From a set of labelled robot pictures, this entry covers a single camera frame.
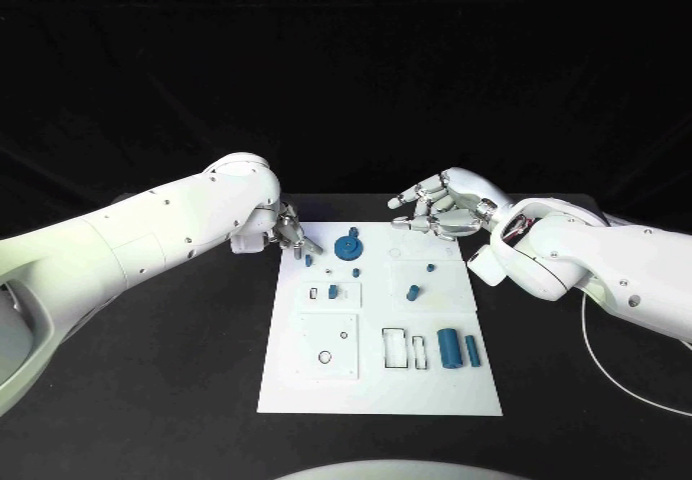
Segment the robotic hand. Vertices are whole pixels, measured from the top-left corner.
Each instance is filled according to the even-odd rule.
[[[611,227],[588,210],[553,198],[513,204],[477,174],[449,168],[405,190],[389,208],[416,202],[393,228],[454,241],[481,228],[488,244],[468,269],[491,286],[504,277],[533,296],[558,300],[576,287],[614,316],[692,340],[692,237],[653,227]]]
[[[266,161],[235,153],[106,208],[0,241],[0,415],[59,344],[115,297],[230,240],[320,254]]]

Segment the blue object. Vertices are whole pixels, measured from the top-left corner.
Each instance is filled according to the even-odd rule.
[[[442,357],[444,368],[458,368],[461,362],[461,350],[458,349],[457,331],[452,328],[444,328],[436,331],[436,341],[439,343],[439,356]]]
[[[349,235],[338,238],[334,243],[334,254],[341,259],[350,262],[363,253],[363,242],[357,239],[357,228],[350,227]]]
[[[478,350],[475,349],[475,339],[473,335],[467,335],[465,339],[465,348],[468,350],[468,359],[471,360],[471,367],[480,367],[480,358],[478,358]]]
[[[415,301],[419,291],[421,291],[421,287],[418,287],[418,285],[411,285],[411,288],[408,289],[408,293],[406,293],[406,300],[409,302]]]

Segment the white cable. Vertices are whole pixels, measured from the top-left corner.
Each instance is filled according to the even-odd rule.
[[[663,410],[667,410],[669,412],[677,413],[679,415],[684,415],[687,417],[692,417],[690,412],[683,412],[682,410],[676,410],[674,408],[666,407],[664,405],[657,404],[656,402],[651,402],[647,400],[644,397],[640,397],[635,393],[631,393],[630,390],[627,390],[620,383],[617,383],[617,380],[609,376],[609,373],[605,371],[602,368],[601,362],[598,362],[598,359],[595,358],[594,351],[591,350],[591,344],[588,343],[588,336],[586,336],[586,294],[584,294],[584,298],[581,299],[581,331],[584,332],[584,343],[586,344],[586,349],[588,353],[591,354],[591,358],[594,359],[595,366],[601,369],[602,374],[605,377],[608,377],[608,380],[615,384],[615,386],[620,388],[620,390],[624,391],[628,395],[631,395],[637,400],[641,402],[647,403],[648,405],[654,406],[656,408],[661,408]],[[692,350],[692,345],[686,342],[682,342],[684,346]]]

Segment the blue cylinder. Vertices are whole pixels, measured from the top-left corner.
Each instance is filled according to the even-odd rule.
[[[465,349],[468,350],[468,359],[471,360],[471,367],[480,367],[480,357],[478,350],[475,349],[475,339],[473,335],[467,335],[465,339]]]
[[[460,368],[461,350],[458,348],[457,331],[452,328],[444,328],[436,331],[436,341],[439,343],[439,356],[442,358],[444,368]]]
[[[415,301],[419,291],[421,291],[421,288],[418,287],[418,285],[411,285],[411,288],[408,289],[408,293],[406,293],[406,300],[409,302]]]

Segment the dark tabletop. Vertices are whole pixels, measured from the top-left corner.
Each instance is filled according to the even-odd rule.
[[[559,197],[597,209],[589,197]],[[292,198],[304,221],[396,215],[389,195]],[[461,240],[464,258],[486,240]],[[0,419],[0,478],[271,479],[374,458],[533,479],[689,476],[692,419],[635,401],[597,370],[581,293],[545,302],[473,274],[503,417],[258,414],[278,264],[275,248],[233,255],[222,245],[125,292]],[[604,367],[643,396],[692,410],[692,352],[586,307]]]

